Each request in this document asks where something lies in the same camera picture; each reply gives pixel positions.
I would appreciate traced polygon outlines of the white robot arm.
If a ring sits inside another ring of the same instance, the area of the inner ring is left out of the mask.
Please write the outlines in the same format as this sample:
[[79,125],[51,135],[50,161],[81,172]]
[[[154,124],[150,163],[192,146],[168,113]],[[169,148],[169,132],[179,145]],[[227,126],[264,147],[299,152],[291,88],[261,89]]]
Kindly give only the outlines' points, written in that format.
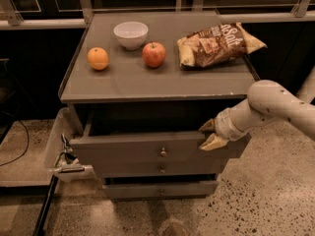
[[209,151],[224,147],[228,142],[243,138],[251,128],[262,127],[282,119],[315,140],[315,68],[313,68],[293,95],[288,89],[270,80],[255,82],[247,92],[247,98],[231,108],[221,111],[208,120],[201,132],[211,134],[200,145]]

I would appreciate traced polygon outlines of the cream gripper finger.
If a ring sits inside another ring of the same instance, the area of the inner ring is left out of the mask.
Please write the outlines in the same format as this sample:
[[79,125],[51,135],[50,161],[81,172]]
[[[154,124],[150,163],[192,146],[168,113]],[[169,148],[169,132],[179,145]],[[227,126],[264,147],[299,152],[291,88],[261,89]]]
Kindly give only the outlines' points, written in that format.
[[199,149],[210,151],[217,148],[223,148],[228,143],[227,139],[222,138],[216,133],[210,134],[206,140],[199,146]]
[[200,132],[214,132],[215,130],[216,130],[216,124],[215,124],[214,118],[209,119],[199,129]]

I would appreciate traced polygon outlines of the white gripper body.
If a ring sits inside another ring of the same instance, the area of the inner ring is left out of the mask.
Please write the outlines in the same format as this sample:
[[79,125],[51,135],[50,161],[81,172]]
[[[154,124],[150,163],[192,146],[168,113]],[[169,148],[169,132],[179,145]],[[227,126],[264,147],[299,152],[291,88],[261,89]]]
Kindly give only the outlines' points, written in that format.
[[216,134],[228,141],[237,141],[246,133],[238,130],[230,118],[230,109],[221,111],[215,118]]

